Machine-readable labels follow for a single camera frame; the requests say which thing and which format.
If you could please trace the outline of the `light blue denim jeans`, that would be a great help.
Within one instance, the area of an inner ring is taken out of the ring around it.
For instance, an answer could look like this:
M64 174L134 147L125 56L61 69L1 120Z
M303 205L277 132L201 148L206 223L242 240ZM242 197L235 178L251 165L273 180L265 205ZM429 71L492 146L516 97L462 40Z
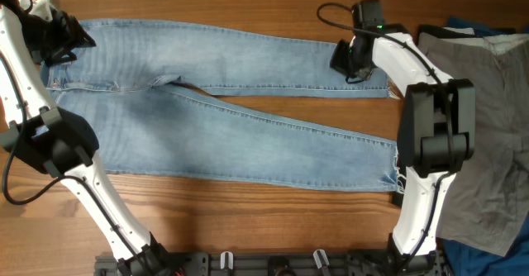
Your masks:
M386 98L388 76L348 84L335 45L176 21L96 19L95 46L41 67L60 107L88 121L110 174L185 176L313 190L398 189L397 146L258 112L228 96Z

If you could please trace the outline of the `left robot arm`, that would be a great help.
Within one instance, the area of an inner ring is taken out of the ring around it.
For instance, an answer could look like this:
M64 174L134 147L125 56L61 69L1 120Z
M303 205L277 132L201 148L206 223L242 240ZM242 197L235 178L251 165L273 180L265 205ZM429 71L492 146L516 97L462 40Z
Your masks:
M95 45L78 20L51 0L1 0L1 100L7 123L1 147L8 153L3 195L13 205L26 205L62 183L106 237L121 274L176 275L168 251L112 186L92 127L57 105L36 69L75 61L74 49ZM15 199L8 189L14 159L51 176L50 183L31 197Z

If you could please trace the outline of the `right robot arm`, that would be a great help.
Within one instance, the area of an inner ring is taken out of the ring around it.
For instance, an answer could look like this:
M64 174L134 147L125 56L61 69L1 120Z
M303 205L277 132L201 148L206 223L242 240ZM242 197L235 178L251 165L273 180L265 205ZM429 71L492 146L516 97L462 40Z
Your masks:
M447 191L474 153L474 85L438 69L402 25L386 23L379 0L362 0L346 10L354 36L338 43L330 66L348 84L382 69L403 95L397 165L404 190L393 199L401 212L387 247L347 253L344 272L450 275L436 229Z

